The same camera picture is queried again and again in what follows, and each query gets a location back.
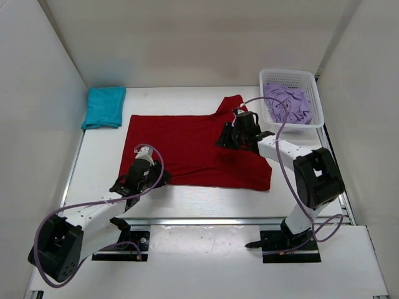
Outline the red t shirt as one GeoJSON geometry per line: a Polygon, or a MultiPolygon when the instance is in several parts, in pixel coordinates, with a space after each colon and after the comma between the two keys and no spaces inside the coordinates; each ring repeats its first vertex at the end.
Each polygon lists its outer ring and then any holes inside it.
{"type": "Polygon", "coordinates": [[[132,115],[119,173],[128,173],[137,145],[149,144],[161,153],[172,185],[270,190],[272,168],[266,159],[216,146],[242,102],[240,95],[226,97],[210,115],[132,115]]]}

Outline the teal polo shirt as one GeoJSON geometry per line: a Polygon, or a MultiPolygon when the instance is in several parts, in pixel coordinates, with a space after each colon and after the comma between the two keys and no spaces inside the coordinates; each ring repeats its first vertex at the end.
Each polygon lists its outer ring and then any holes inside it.
{"type": "Polygon", "coordinates": [[[125,96],[125,87],[90,88],[87,98],[87,113],[81,129],[120,127],[125,96]]]}

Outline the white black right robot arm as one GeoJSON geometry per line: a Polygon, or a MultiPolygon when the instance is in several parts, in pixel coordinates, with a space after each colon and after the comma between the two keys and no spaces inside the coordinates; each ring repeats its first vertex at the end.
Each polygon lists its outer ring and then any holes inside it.
{"type": "Polygon", "coordinates": [[[297,204],[281,224],[280,241],[287,249],[296,248],[311,230],[320,212],[345,191],[344,181],[332,153],[324,148],[308,149],[281,140],[270,131],[262,132],[254,112],[233,110],[234,120],[226,122],[216,146],[246,150],[294,172],[294,199],[297,204]]]}

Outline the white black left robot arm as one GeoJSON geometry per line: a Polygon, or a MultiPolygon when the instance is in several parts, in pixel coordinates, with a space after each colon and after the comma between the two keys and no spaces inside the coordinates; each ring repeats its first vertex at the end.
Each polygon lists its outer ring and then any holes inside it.
{"type": "Polygon", "coordinates": [[[62,216],[50,216],[39,229],[28,255],[29,263],[64,283],[90,255],[106,247],[130,246],[130,225],[121,218],[122,214],[139,202],[142,193],[162,187],[171,179],[159,160],[135,159],[99,205],[74,207],[62,216]]]}

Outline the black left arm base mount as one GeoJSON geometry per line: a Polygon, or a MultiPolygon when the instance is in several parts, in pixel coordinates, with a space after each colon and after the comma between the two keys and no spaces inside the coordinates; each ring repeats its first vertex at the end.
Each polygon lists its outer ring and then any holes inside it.
{"type": "Polygon", "coordinates": [[[132,227],[130,234],[121,236],[120,245],[113,245],[92,255],[93,261],[147,262],[150,246],[150,227],[132,227]]]}

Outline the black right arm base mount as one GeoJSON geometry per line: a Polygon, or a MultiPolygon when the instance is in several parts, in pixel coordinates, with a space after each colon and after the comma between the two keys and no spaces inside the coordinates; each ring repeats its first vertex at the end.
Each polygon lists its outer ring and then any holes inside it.
{"type": "Polygon", "coordinates": [[[320,263],[317,242],[310,231],[297,238],[289,238],[282,230],[261,230],[260,240],[245,245],[247,249],[261,249],[263,263],[320,263]]]}

